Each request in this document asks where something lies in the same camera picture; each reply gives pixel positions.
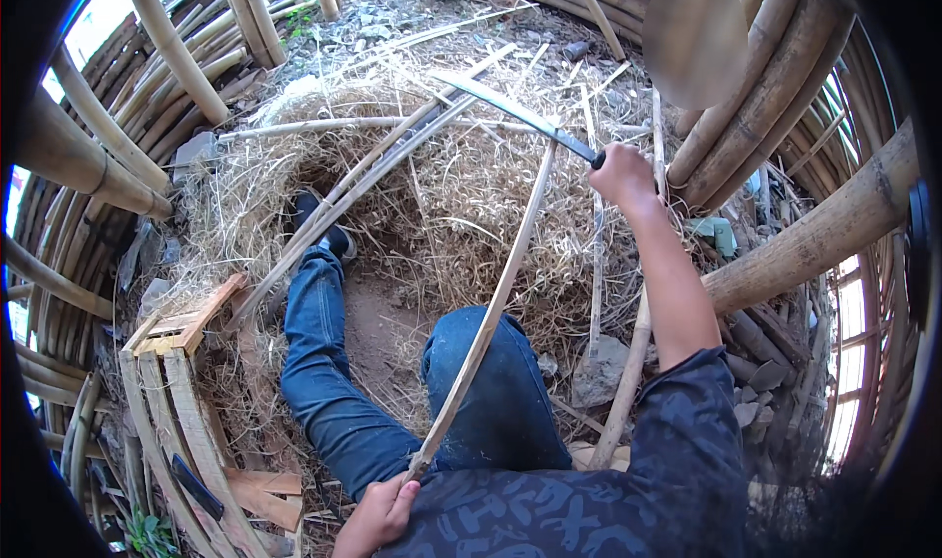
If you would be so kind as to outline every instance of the black handle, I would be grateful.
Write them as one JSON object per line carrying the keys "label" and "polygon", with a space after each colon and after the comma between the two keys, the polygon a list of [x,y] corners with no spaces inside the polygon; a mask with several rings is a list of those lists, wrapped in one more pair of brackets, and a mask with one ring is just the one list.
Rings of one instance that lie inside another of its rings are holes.
{"label": "black handle", "polygon": [[602,165],[604,163],[605,163],[605,149],[599,151],[598,154],[595,156],[595,159],[590,161],[590,164],[592,164],[592,169],[594,170],[601,170]]}
{"label": "black handle", "polygon": [[182,487],[193,495],[193,498],[196,500],[196,502],[200,504],[201,507],[206,509],[206,513],[208,513],[217,521],[222,518],[222,513],[225,511],[225,507],[215,496],[213,496],[213,493],[209,492],[209,489],[206,488],[206,485],[196,477],[196,474],[193,474],[186,463],[183,462],[183,458],[181,458],[179,454],[175,453],[173,455],[173,461],[171,462],[171,473],[173,474],[173,477],[176,478],[178,482],[180,482]]}

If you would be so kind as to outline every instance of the left hand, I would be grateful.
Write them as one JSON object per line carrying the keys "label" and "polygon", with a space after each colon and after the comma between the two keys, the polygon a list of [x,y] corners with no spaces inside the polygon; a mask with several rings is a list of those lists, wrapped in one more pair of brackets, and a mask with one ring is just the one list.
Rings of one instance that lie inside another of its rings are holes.
{"label": "left hand", "polygon": [[405,475],[400,472],[386,482],[371,482],[366,487],[363,500],[337,534],[333,558],[368,558],[405,533],[420,487],[418,481],[409,481],[400,490]]}

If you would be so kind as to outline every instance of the jeans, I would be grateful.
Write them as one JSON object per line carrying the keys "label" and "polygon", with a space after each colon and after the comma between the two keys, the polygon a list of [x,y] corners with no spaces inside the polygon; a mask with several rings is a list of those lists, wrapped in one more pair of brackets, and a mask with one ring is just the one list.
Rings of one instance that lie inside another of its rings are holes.
{"label": "jeans", "polygon": [[[291,281],[282,394],[321,460],[357,502],[372,481],[406,470],[422,442],[353,386],[344,351],[344,271],[326,249],[304,253]],[[422,355],[430,415],[442,408],[484,317],[483,306],[443,316]],[[547,389],[520,324],[504,315],[430,467],[571,470]]]}

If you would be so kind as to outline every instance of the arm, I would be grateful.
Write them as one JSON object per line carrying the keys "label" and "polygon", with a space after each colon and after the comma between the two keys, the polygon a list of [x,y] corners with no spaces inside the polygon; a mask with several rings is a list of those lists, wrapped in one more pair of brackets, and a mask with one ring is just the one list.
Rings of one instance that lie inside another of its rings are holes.
{"label": "arm", "polygon": [[720,328],[700,276],[654,191],[651,164],[633,145],[610,143],[605,152],[605,165],[590,170],[589,183],[618,206],[634,232],[660,370],[665,372],[700,349],[719,346]]}

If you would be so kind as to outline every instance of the blurred patch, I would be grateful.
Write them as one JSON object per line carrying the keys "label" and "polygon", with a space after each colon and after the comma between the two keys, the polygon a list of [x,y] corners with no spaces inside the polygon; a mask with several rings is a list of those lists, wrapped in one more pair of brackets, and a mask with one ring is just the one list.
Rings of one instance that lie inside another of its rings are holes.
{"label": "blurred patch", "polygon": [[645,68],[675,106],[702,110],[742,80],[748,31],[739,0],[651,0],[644,15]]}

